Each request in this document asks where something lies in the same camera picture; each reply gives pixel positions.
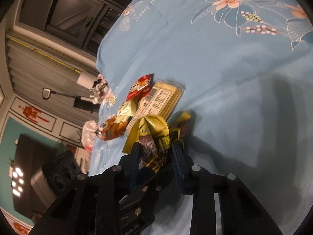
blue bed sheet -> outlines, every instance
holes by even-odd
[[[116,113],[141,76],[186,91],[187,150],[212,173],[237,174],[284,234],[313,204],[313,27],[296,0],[133,0],[103,39],[97,69]],[[96,139],[90,175],[117,164],[126,137]],[[189,234],[192,196],[161,195],[143,234]]]

silver screw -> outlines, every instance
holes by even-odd
[[[135,210],[135,214],[136,214],[136,216],[139,216],[141,214],[141,208],[137,208]]]
[[[191,167],[191,169],[192,169],[193,171],[199,171],[199,170],[201,169],[201,167],[200,167],[199,165],[193,165],[193,166]]]
[[[84,180],[85,178],[86,178],[86,174],[84,174],[84,173],[79,174],[79,175],[77,176],[77,179],[78,179],[79,181],[82,181],[82,180]]]
[[[228,173],[228,174],[227,174],[227,177],[228,177],[230,180],[235,180],[235,179],[236,179],[236,175],[233,174],[233,173]]]
[[[147,185],[142,188],[142,192],[143,193],[145,193],[147,190],[148,190],[148,186]]]
[[[115,165],[112,167],[113,171],[120,171],[122,169],[122,167],[120,165]]]

